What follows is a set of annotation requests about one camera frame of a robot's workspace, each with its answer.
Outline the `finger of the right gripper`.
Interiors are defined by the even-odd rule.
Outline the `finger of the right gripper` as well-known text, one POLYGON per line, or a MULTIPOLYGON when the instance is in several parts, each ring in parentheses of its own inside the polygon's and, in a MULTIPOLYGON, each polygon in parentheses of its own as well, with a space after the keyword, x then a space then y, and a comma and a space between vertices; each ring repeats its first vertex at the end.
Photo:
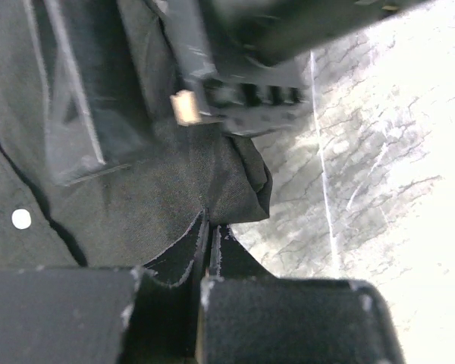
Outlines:
POLYGON ((173 117, 174 60, 159 1, 26 1, 46 165, 70 185, 153 154, 173 117))

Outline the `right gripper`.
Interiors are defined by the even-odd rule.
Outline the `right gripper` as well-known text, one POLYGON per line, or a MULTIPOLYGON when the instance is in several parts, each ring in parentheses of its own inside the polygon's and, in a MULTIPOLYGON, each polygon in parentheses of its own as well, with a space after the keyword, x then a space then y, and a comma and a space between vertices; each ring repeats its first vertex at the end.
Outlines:
POLYGON ((298 57, 408 11, 415 1, 169 1, 166 35, 183 79, 183 126, 257 137, 292 127, 306 97, 298 57))

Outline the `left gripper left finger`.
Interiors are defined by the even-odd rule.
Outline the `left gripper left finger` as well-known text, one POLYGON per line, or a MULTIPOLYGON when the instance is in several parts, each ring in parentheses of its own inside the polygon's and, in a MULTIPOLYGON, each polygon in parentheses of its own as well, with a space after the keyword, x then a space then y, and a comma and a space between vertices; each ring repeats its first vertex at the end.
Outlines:
POLYGON ((0 363, 183 363, 196 349, 207 212, 146 265, 0 268, 0 363))

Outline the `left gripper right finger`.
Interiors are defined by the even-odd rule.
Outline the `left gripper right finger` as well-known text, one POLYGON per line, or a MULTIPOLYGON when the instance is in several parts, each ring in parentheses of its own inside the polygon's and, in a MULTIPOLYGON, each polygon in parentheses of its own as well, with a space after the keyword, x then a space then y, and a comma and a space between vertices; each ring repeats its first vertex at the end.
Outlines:
POLYGON ((352 279, 277 278, 228 226, 200 284, 201 363, 402 363, 379 291, 352 279))

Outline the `black long sleeve shirt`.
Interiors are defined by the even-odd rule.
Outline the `black long sleeve shirt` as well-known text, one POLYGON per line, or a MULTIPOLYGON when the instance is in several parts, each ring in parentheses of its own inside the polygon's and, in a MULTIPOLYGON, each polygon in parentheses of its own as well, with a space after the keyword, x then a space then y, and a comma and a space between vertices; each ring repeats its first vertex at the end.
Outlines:
POLYGON ((0 266, 143 265, 203 210, 214 225, 269 216, 272 178, 252 140, 163 120, 153 154, 58 185, 24 10, 0 1, 0 266))

